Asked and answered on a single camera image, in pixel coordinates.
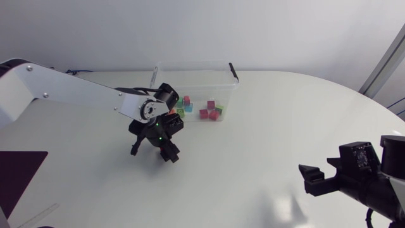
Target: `red cube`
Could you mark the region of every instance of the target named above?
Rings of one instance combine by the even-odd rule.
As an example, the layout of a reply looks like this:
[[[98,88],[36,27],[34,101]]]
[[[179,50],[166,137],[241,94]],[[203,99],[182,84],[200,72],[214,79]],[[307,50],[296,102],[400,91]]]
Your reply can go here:
[[[208,106],[208,109],[214,109],[215,101],[207,101],[207,106]]]
[[[209,114],[209,118],[212,119],[212,120],[217,120],[218,117],[220,117],[220,112],[219,112],[219,111],[213,110],[213,111]]]
[[[208,110],[200,110],[200,118],[201,119],[208,118]]]
[[[184,102],[184,106],[190,105],[190,97],[189,96],[184,96],[183,102]]]

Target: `white table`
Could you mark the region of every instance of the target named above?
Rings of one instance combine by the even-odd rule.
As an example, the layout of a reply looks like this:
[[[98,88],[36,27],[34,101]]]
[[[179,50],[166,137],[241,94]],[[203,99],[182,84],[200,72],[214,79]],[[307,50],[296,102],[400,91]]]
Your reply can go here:
[[[0,130],[1,150],[49,152],[9,218],[12,227],[54,203],[60,207],[37,227],[366,227],[366,207],[348,196],[306,194],[298,164],[333,176],[326,159],[339,156],[340,145],[371,141],[380,156],[380,136],[404,134],[405,123],[323,79],[238,74],[223,122],[186,123],[174,135],[181,150],[174,164],[148,141],[131,156],[131,119],[114,111],[34,101]],[[148,86],[150,76],[81,75],[110,87]],[[374,213],[373,223],[389,221]]]

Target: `robotic arm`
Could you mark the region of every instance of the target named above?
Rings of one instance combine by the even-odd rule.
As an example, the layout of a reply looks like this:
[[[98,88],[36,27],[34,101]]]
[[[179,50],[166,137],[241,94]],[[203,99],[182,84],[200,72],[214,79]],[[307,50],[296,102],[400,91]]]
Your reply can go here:
[[[14,122],[36,98],[115,110],[134,119],[129,131],[137,142],[131,155],[136,155],[140,142],[147,138],[161,148],[165,161],[178,160],[180,151],[170,139],[184,124],[178,114],[168,114],[179,98],[168,84],[159,89],[112,89],[25,60],[0,64],[0,128]]]
[[[391,228],[405,227],[405,137],[382,136],[382,162],[370,142],[353,142],[339,147],[340,158],[327,161],[337,172],[325,179],[318,167],[299,165],[305,191],[313,196],[340,191],[392,221]]]

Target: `transparent plastic container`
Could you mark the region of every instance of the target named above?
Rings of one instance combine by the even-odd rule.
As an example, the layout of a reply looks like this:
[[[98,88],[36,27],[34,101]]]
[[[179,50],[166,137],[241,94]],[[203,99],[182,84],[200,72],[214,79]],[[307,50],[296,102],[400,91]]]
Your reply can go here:
[[[173,109],[175,112],[183,109],[183,121],[222,121],[239,79],[232,64],[224,61],[159,62],[153,71],[151,88],[157,89],[162,83],[171,85],[183,100],[182,105],[179,101]],[[200,115],[200,110],[207,110],[208,117]]]

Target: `green cube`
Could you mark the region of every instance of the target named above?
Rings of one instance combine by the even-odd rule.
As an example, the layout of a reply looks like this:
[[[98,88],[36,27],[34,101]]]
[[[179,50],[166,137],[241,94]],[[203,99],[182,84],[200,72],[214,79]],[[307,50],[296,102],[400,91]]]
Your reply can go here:
[[[216,105],[216,106],[215,106],[215,111],[219,112],[220,115],[222,115],[223,106],[221,106],[221,105]]]
[[[183,108],[177,108],[177,114],[180,115],[180,117],[184,117],[184,109]]]
[[[183,108],[183,98],[179,98],[177,101],[177,108]]]

